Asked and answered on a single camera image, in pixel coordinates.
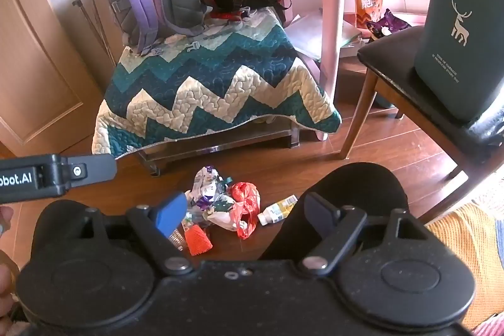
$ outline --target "black round disc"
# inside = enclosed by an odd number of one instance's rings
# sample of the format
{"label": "black round disc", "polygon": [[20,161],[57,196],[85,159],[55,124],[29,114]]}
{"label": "black round disc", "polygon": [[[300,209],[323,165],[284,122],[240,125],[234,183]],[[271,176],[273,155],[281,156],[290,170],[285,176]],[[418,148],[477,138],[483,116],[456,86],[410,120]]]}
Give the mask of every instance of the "black round disc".
{"label": "black round disc", "polygon": [[140,307],[152,291],[154,273],[128,250],[95,240],[51,244],[32,258],[16,281],[23,308],[62,327],[115,322]]}
{"label": "black round disc", "polygon": [[460,319],[474,296],[469,270],[430,241],[397,240],[342,264],[338,288],[370,320],[392,328],[437,327]]}

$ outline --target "chevron quilt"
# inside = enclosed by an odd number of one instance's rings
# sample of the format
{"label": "chevron quilt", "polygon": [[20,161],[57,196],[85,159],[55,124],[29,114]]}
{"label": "chevron quilt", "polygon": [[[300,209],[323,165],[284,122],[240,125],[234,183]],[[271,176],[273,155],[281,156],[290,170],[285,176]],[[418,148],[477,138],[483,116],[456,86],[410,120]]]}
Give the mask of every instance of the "chevron quilt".
{"label": "chevron quilt", "polygon": [[92,152],[118,158],[270,115],[326,133],[341,123],[274,12],[262,9],[240,29],[211,26],[197,42],[175,35],[143,57],[126,48],[96,118]]}

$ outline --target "white bottle cap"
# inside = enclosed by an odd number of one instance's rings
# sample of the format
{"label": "white bottle cap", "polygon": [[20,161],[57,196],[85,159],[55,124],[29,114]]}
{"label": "white bottle cap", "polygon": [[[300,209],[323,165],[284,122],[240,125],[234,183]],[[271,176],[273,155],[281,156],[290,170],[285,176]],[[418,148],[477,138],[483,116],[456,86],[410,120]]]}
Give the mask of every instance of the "white bottle cap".
{"label": "white bottle cap", "polygon": [[261,225],[266,225],[268,223],[263,213],[257,214],[257,218],[259,218],[259,222],[261,223]]}

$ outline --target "trash can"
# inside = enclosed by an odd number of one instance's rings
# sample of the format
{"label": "trash can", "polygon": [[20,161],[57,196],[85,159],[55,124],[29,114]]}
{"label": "trash can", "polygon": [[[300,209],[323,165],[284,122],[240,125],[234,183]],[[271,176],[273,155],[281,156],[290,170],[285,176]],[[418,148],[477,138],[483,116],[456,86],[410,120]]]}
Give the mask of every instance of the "trash can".
{"label": "trash can", "polygon": [[480,116],[504,84],[504,0],[430,0],[414,65],[455,118]]}

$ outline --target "plastic bottle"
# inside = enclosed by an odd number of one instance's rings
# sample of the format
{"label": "plastic bottle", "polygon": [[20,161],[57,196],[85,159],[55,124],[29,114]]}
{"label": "plastic bottle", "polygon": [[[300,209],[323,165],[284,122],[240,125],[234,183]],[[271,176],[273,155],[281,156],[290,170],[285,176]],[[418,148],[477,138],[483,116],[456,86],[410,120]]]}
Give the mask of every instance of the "plastic bottle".
{"label": "plastic bottle", "polygon": [[259,222],[261,225],[266,224],[274,224],[275,222],[279,222],[283,219],[286,219],[290,214],[291,210],[294,208],[294,205],[297,202],[297,198],[295,195],[291,195],[286,199],[282,199],[258,214]]}

